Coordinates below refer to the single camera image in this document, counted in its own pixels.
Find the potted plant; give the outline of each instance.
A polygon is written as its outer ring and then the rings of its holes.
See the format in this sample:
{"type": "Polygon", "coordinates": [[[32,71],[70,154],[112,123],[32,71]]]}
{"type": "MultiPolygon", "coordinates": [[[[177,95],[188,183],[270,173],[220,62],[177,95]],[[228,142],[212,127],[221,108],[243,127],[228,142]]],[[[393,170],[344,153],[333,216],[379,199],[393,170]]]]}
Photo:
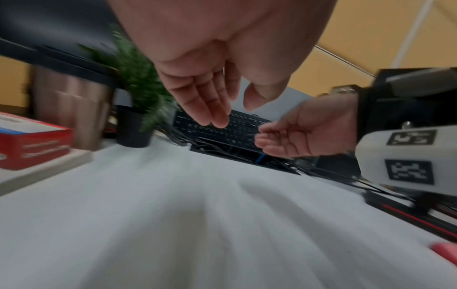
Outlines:
{"type": "Polygon", "coordinates": [[[119,87],[132,99],[132,107],[117,106],[117,143],[131,148],[149,145],[154,129],[176,108],[152,61],[120,31],[114,29],[115,50],[111,53],[81,46],[92,60],[117,71],[119,87]]]}

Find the brown container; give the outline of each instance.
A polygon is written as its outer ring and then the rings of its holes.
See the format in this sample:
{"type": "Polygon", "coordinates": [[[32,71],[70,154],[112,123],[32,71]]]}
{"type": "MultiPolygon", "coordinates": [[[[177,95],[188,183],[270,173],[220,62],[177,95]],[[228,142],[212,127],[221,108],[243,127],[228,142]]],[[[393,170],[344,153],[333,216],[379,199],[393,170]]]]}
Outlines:
{"type": "Polygon", "coordinates": [[[94,62],[51,52],[42,52],[34,69],[35,116],[74,129],[74,148],[98,150],[112,105],[114,79],[94,62]]]}

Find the qr code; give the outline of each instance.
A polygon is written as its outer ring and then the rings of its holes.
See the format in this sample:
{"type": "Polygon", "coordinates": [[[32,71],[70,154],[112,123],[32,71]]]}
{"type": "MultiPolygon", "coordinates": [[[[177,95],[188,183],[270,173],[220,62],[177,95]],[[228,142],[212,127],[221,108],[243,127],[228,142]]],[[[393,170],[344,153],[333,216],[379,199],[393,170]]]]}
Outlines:
{"type": "Polygon", "coordinates": [[[432,163],[422,160],[386,160],[389,179],[407,181],[413,183],[435,183],[433,179],[432,163]]]}
{"type": "Polygon", "coordinates": [[[417,130],[394,132],[389,138],[387,145],[432,145],[435,142],[437,130],[417,130]]]}

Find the black pot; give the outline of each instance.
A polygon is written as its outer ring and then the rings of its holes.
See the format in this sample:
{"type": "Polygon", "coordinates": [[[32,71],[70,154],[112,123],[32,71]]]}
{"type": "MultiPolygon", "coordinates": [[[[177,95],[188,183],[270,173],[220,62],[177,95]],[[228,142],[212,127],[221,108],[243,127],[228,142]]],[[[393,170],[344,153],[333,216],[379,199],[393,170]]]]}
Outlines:
{"type": "Polygon", "coordinates": [[[154,130],[141,132],[144,113],[134,108],[117,105],[118,127],[117,143],[129,148],[144,148],[149,145],[154,130]]]}

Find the table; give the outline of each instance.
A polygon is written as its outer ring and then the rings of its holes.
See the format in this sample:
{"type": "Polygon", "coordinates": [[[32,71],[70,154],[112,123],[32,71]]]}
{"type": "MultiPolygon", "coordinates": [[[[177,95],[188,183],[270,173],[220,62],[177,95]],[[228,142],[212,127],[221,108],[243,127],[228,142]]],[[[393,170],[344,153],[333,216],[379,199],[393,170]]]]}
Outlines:
{"type": "Polygon", "coordinates": [[[454,289],[440,240],[350,190],[155,136],[1,197],[0,287],[454,289]]]}

